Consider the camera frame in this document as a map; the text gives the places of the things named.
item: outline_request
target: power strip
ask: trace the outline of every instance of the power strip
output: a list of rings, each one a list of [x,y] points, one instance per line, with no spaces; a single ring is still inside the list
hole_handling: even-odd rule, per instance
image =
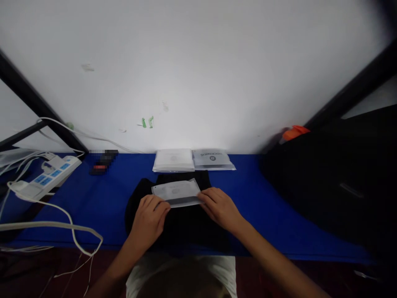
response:
[[[17,197],[20,199],[27,198],[33,201],[41,200],[42,197],[81,165],[81,160],[74,156],[60,158],[58,155],[55,155],[53,159],[44,164],[46,164],[44,173],[36,177],[32,182],[18,181],[12,184]]]

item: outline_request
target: floor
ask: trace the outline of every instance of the floor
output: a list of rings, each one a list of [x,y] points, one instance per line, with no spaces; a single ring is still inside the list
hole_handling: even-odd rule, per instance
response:
[[[106,270],[117,251],[100,250],[94,257],[91,282]],[[88,286],[90,262],[72,274],[54,277],[81,266],[87,256],[77,249],[54,248],[42,253],[19,255],[0,253],[0,293],[3,298],[83,297]],[[294,261],[309,277],[332,297],[376,297],[377,281],[357,276],[353,270],[375,274],[359,264]],[[237,294],[239,298],[285,297],[253,258],[237,257]]]

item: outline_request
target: person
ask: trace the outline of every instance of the person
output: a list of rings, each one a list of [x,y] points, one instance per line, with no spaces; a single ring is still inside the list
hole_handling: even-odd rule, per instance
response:
[[[208,216],[233,234],[290,297],[329,297],[243,218],[232,199],[219,188],[197,195]],[[131,233],[88,298],[237,297],[234,257],[202,256],[173,259],[145,252],[163,231],[170,204],[154,195],[141,199]]]

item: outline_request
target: white package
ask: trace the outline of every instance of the white package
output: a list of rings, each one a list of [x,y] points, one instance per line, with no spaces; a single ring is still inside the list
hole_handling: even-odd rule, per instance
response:
[[[235,170],[236,167],[229,159],[226,150],[201,149],[193,150],[193,162],[195,170],[220,171]]]
[[[189,181],[176,181],[152,187],[152,194],[167,201],[171,208],[201,204],[197,194],[200,188],[193,178]]]
[[[194,172],[190,149],[157,150],[153,172]]]

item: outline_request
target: clear plastic packaging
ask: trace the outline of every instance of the clear plastic packaging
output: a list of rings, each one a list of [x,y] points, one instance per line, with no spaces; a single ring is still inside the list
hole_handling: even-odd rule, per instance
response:
[[[190,149],[157,150],[153,172],[194,172]]]
[[[229,159],[226,150],[200,149],[193,150],[194,169],[197,171],[235,170],[236,167]]]
[[[193,178],[189,181],[176,181],[152,187],[152,194],[167,201],[171,208],[201,204],[197,197],[200,188]]]

